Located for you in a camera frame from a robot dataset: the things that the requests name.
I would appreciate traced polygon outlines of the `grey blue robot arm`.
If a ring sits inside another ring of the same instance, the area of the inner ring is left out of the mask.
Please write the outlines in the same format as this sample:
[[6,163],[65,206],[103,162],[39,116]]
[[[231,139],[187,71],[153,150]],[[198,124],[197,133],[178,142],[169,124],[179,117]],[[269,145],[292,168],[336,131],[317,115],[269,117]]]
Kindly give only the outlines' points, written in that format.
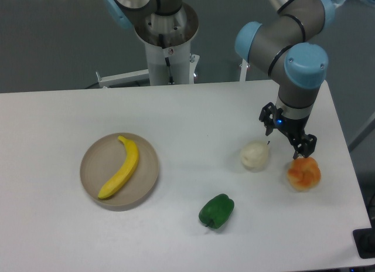
[[[103,0],[113,20],[124,29],[134,28],[145,46],[152,85],[188,84],[190,42],[197,34],[196,12],[183,0]],[[328,56],[309,40],[335,17],[331,0],[269,0],[278,19],[265,26],[244,25],[235,39],[236,53],[275,81],[278,96],[264,106],[260,121],[267,134],[284,134],[296,157],[309,157],[317,139],[305,126],[326,78]]]

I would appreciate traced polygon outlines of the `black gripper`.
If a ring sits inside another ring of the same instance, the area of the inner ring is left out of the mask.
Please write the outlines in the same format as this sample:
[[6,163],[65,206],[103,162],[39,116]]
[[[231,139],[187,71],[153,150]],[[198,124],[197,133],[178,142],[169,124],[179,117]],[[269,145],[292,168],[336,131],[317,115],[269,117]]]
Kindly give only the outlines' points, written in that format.
[[282,108],[269,102],[260,112],[259,121],[264,124],[265,135],[269,136],[275,128],[282,132],[294,147],[293,159],[308,158],[315,151],[317,138],[312,134],[305,134],[308,117],[291,119],[283,114]]

